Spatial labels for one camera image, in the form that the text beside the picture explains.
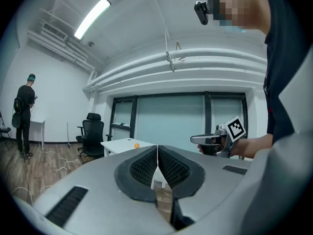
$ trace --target ceiling beam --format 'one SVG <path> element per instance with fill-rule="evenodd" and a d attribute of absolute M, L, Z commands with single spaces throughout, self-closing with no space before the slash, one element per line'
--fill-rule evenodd
<path fill-rule="evenodd" d="M 168 32 L 168 29 L 167 29 L 167 26 L 166 26 L 166 22 L 165 22 L 163 13 L 161 11 L 160 5 L 158 4 L 157 0 L 153 0 L 153 2 L 155 3 L 156 9 L 157 9 L 157 11 L 158 11 L 158 13 L 160 15 L 160 18 L 162 20 L 162 23 L 163 23 L 164 27 L 165 27 L 166 36 L 167 36 L 168 40 L 170 41 L 171 37 L 170 37 L 170 34 Z"/>

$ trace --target person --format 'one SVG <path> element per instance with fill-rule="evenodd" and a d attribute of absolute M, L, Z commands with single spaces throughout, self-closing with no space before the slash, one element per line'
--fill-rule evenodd
<path fill-rule="evenodd" d="M 279 139 L 294 132 L 278 96 L 300 68 L 311 41 L 287 0 L 208 0 L 208 4 L 212 5 L 209 9 L 215 18 L 242 29 L 257 29 L 266 36 L 268 66 L 263 88 L 268 110 L 267 134 L 240 139 L 231 153 L 254 158 L 259 150 L 271 148 Z"/>
<path fill-rule="evenodd" d="M 35 92 L 31 88 L 31 86 L 35 82 L 36 76 L 34 74 L 30 74 L 27 79 L 27 84 L 23 85 L 19 88 L 17 98 L 21 98 L 24 102 L 23 109 L 21 112 L 21 125 L 16 129 L 16 141 L 18 143 L 18 150 L 20 152 L 20 157 L 23 158 L 25 155 L 25 159 L 30 159 L 33 154 L 29 152 L 29 127 L 30 127 L 30 109 L 33 107 L 35 103 Z M 22 145 L 22 133 L 23 133 L 23 141 L 24 141 L 24 152 L 23 153 L 23 145 Z"/>

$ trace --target vent grille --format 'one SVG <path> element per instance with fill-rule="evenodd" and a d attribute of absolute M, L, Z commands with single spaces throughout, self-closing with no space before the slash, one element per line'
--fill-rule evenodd
<path fill-rule="evenodd" d="M 63 227 L 87 192 L 88 190 L 85 188 L 73 187 L 48 213 L 46 218 L 57 226 Z"/>
<path fill-rule="evenodd" d="M 225 165 L 223 167 L 224 170 L 228 170 L 230 172 L 234 172 L 234 173 L 237 173 L 237 174 L 241 174 L 241 175 L 245 175 L 247 169 L 243 169 L 243 168 L 239 168 L 239 167 L 234 167 L 234 166 L 231 166 L 231 165 Z"/>
<path fill-rule="evenodd" d="M 67 38 L 66 34 L 64 34 L 63 32 L 61 32 L 60 30 L 58 30 L 57 28 L 53 27 L 52 25 L 50 25 L 48 23 L 44 23 L 42 28 L 45 32 L 49 33 L 50 35 L 52 35 L 58 39 L 60 39 L 63 42 Z"/>

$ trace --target white desk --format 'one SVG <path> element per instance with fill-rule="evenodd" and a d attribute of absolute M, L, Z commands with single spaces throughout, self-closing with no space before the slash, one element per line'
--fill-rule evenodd
<path fill-rule="evenodd" d="M 33 123 L 39 123 L 41 124 L 41 146 L 42 149 L 44 150 L 44 130 L 45 130 L 45 118 L 44 117 L 37 117 L 37 116 L 31 116 L 30 121 Z"/>
<path fill-rule="evenodd" d="M 125 151 L 133 150 L 133 149 L 135 149 L 135 143 L 139 144 L 139 148 L 155 145 L 153 143 L 147 143 L 144 141 L 131 139 L 131 138 L 101 142 L 101 144 L 104 146 L 104 156 L 105 157 L 107 157 L 109 155 L 109 151 L 112 152 L 113 154 L 118 154 L 118 153 L 122 153 Z M 161 181 L 162 182 L 162 188 L 165 188 L 165 184 L 167 182 L 166 182 L 165 178 L 163 177 L 163 175 L 160 172 L 158 167 L 156 168 L 156 171 L 155 171 L 153 178 L 152 178 L 151 189 L 154 188 L 154 180 L 155 179 L 157 181 Z"/>

